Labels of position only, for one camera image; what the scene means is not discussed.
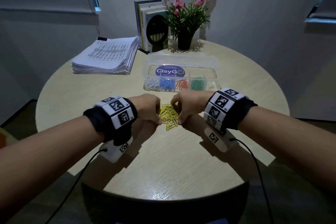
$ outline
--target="pile of yellow paper clips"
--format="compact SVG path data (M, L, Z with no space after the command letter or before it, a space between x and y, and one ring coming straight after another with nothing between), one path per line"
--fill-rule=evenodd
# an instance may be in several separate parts
M178 126L177 119L179 115L171 104L161 105L159 116L162 119L162 123L166 124L167 131Z

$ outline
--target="wristband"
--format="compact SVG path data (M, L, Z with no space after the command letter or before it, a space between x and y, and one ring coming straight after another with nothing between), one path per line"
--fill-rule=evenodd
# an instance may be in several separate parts
M127 98L112 96L86 110L87 116L97 132L104 133L104 143L113 140L115 146L125 144L131 137L132 123L138 113Z
M208 100L203 118L221 132L226 128L238 130L239 122L253 106L258 105L245 95L225 88L215 92Z

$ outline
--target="stack of paper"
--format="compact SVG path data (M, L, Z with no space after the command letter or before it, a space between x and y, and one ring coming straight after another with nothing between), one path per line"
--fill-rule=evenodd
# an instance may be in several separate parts
M138 37L95 40L72 60L75 74L130 74Z

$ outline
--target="person's left arm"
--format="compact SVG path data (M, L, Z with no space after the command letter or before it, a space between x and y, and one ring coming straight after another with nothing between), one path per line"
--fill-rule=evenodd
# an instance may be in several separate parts
M142 120L162 123L156 113L158 97L144 94L129 100ZM2 148L0 216L15 214L103 140L104 134L81 116Z

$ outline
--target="hand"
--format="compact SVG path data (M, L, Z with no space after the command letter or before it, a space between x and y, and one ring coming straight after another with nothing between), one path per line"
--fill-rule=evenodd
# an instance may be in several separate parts
M158 125L162 124L162 120L157 114L160 110L160 99L157 96L142 94L128 99L133 103L138 112L138 117L142 120L151 120Z
M214 91L210 90L185 90L176 94L170 103L174 105L178 102L178 106L181 106L182 108L177 123L181 125L183 122L185 122L188 116L203 112L209 98L214 93Z

